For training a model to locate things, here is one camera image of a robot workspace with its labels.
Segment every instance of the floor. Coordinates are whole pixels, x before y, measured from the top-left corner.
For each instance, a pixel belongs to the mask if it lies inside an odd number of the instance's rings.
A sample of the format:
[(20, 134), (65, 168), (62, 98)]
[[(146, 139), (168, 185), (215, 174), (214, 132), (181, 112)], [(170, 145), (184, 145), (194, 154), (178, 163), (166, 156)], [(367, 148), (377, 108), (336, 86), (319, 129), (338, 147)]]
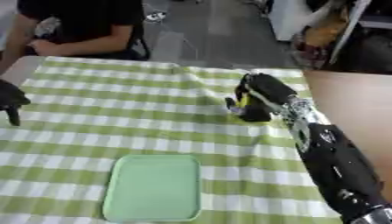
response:
[(162, 24), (146, 24), (153, 61), (183, 66), (296, 67), (275, 41), (268, 19), (240, 0), (144, 0), (146, 13), (166, 11)]

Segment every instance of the checkered tablecloth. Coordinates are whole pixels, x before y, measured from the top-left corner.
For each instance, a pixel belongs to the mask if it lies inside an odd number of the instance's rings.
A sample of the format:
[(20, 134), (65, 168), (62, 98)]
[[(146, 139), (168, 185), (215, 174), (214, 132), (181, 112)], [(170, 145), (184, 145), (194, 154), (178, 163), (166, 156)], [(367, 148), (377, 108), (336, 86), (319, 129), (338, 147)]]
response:
[[(259, 69), (303, 97), (301, 72)], [(340, 223), (278, 119), (245, 123), (224, 97), (247, 71), (50, 57), (22, 89), (22, 126), (0, 115), (0, 223), (101, 224), (110, 170), (128, 154), (194, 155), (198, 224)]]

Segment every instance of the wooden table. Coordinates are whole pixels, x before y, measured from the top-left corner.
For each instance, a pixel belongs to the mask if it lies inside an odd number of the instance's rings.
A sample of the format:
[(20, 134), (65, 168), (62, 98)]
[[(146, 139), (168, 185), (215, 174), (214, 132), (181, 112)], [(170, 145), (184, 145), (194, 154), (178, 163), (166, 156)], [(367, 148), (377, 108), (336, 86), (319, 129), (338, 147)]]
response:
[(392, 76), (305, 72), (305, 77), (318, 108), (374, 164), (392, 201)]

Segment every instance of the black glove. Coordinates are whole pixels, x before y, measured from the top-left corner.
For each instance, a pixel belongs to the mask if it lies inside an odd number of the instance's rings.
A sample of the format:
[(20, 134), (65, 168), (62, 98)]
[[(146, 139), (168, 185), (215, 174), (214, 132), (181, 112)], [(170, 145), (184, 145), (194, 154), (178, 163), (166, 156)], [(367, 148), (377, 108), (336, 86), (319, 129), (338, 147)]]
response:
[(0, 79), (0, 110), (5, 110), (10, 124), (20, 125), (18, 109), (30, 103), (30, 100), (25, 97), (25, 93), (18, 87)]
[(269, 122), (270, 113), (274, 111), (270, 105), (280, 107), (291, 95), (296, 94), (297, 92), (268, 74), (246, 74), (235, 89), (238, 103), (231, 98), (226, 98), (226, 104), (245, 122)]

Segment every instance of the light green plastic tray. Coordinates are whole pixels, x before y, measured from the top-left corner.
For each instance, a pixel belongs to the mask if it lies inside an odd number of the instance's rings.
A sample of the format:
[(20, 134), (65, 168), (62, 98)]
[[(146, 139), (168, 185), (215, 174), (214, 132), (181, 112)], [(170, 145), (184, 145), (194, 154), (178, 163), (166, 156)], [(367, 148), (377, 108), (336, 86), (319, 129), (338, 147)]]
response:
[(191, 221), (200, 212), (200, 164), (188, 155), (128, 155), (112, 172), (105, 219)]

